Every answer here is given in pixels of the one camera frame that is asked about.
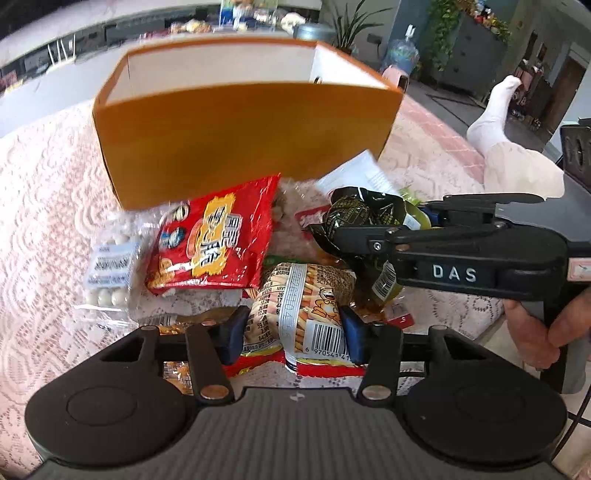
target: chip bag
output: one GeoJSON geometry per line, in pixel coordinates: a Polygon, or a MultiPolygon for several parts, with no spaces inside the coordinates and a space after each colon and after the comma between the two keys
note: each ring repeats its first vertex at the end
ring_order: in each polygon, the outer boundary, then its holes
{"type": "Polygon", "coordinates": [[[148,289],[257,288],[278,181],[250,181],[175,208],[154,247],[148,289]]]}
{"type": "Polygon", "coordinates": [[[311,377],[363,375],[351,363],[338,305],[348,305],[353,272],[325,265],[277,265],[258,293],[244,333],[243,355],[283,346],[286,366],[311,377]]]}

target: cabinet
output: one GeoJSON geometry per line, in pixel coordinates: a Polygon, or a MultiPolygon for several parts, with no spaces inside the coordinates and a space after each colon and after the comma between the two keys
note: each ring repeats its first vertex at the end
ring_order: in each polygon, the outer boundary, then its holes
{"type": "Polygon", "coordinates": [[[495,81],[506,45],[490,30],[463,14],[452,54],[442,72],[431,75],[441,84],[485,96],[495,81]]]}

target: transparent packaging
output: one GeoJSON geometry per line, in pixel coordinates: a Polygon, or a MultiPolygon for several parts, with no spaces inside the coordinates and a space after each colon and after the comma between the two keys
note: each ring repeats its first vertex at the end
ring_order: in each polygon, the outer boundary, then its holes
{"type": "Polygon", "coordinates": [[[150,253],[161,224],[175,207],[163,205],[109,217],[92,238],[79,301],[74,305],[74,321],[137,327],[132,312],[144,288],[150,253]]]}

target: white label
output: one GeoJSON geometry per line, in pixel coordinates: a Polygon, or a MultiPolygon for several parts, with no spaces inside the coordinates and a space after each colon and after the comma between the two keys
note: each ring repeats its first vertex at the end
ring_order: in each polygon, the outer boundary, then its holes
{"type": "Polygon", "coordinates": [[[342,327],[306,320],[303,358],[338,359],[350,362],[342,327]]]}
{"type": "Polygon", "coordinates": [[[570,258],[568,281],[591,281],[591,258],[570,258]]]}
{"type": "Polygon", "coordinates": [[[87,289],[129,287],[138,255],[139,242],[122,245],[95,245],[84,285],[87,289]]]}
{"type": "Polygon", "coordinates": [[[288,362],[295,364],[296,326],[300,312],[301,296],[304,293],[306,283],[306,264],[291,264],[290,274],[287,277],[285,291],[281,300],[279,311],[278,327],[279,338],[285,350],[285,358],[288,362]]]}
{"type": "Polygon", "coordinates": [[[392,293],[392,289],[396,285],[396,272],[390,262],[385,262],[382,272],[375,281],[371,289],[382,301],[386,301],[388,296],[392,293]]]}

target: barcode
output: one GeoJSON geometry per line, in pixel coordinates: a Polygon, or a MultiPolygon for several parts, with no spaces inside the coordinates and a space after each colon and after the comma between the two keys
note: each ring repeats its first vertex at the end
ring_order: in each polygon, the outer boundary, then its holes
{"type": "Polygon", "coordinates": [[[117,258],[98,257],[95,262],[95,270],[123,270],[129,267],[129,255],[117,258]]]}
{"type": "Polygon", "coordinates": [[[348,355],[343,329],[323,323],[315,323],[312,335],[312,350],[314,353],[320,354],[327,352],[348,355]]]}
{"type": "Polygon", "coordinates": [[[372,290],[382,300],[386,301],[392,289],[396,285],[396,272],[390,262],[384,263],[379,278],[375,281],[372,290]]]}

